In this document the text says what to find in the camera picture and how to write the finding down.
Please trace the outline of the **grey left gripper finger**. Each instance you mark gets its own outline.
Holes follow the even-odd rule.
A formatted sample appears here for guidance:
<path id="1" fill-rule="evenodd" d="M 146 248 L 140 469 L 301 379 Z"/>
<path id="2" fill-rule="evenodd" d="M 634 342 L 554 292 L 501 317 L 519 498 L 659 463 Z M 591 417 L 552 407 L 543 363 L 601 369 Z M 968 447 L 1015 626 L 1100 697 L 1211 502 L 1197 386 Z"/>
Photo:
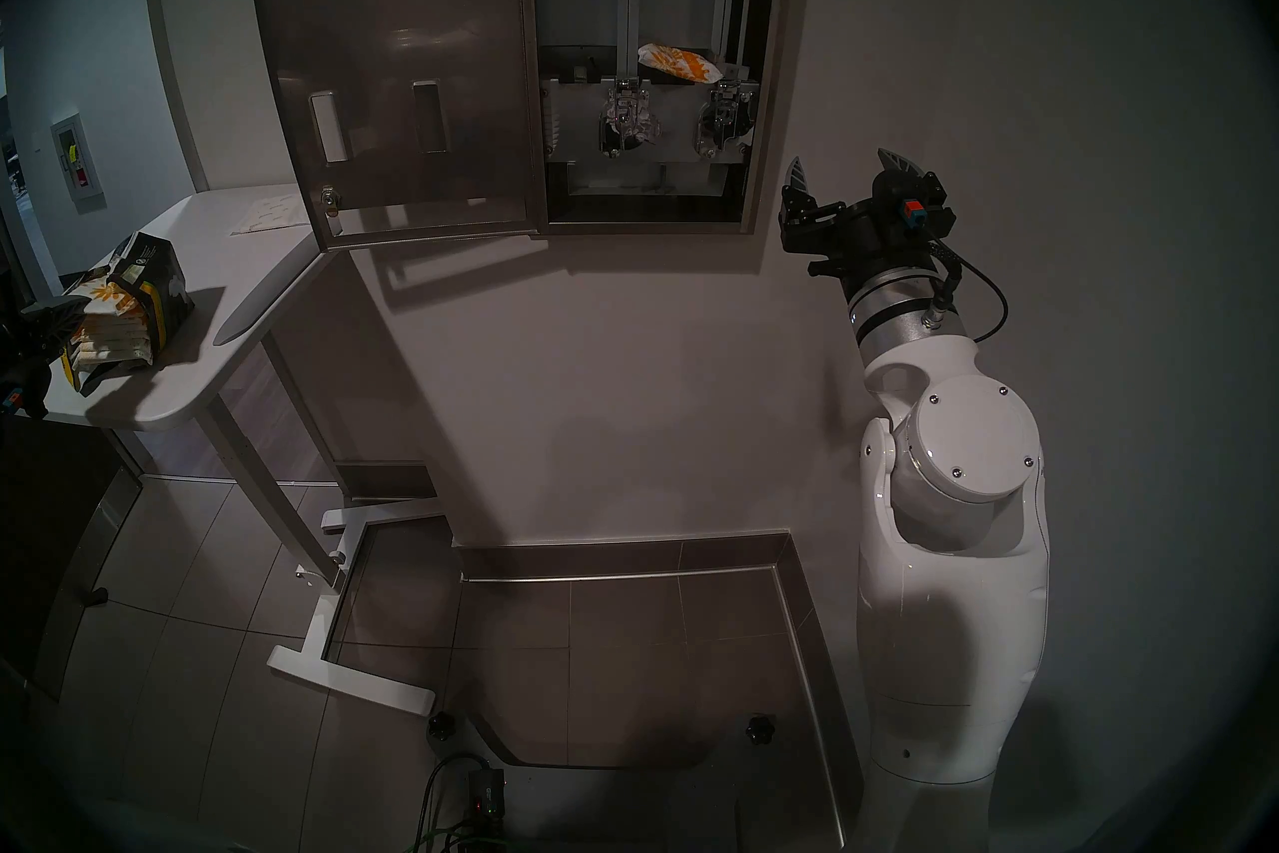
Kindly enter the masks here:
<path id="1" fill-rule="evenodd" d="M 58 295 L 28 304 L 18 313 L 22 341 L 70 341 L 83 324 L 90 295 Z"/>

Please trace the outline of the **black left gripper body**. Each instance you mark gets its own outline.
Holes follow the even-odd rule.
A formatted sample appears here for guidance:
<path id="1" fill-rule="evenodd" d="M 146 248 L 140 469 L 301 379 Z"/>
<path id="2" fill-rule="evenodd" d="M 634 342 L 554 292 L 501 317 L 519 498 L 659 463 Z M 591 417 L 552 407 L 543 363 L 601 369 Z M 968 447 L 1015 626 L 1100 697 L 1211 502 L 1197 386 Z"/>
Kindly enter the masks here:
<path id="1" fill-rule="evenodd" d="M 28 418 L 49 416 L 52 341 L 22 341 L 18 331 L 1 333 L 1 414 Z"/>

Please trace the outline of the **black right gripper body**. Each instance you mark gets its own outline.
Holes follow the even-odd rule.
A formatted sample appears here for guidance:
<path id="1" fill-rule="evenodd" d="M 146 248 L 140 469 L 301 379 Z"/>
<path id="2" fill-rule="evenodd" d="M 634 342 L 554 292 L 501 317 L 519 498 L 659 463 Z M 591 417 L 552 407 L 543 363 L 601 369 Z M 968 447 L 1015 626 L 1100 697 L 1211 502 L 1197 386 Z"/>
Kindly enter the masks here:
<path id="1" fill-rule="evenodd" d="M 930 244 L 950 234 L 950 208 L 923 197 L 871 197 L 835 202 L 806 215 L 781 215 L 781 247 L 811 254 L 808 272 L 840 281 L 857 293 L 886 272 L 914 271 L 939 281 Z"/>

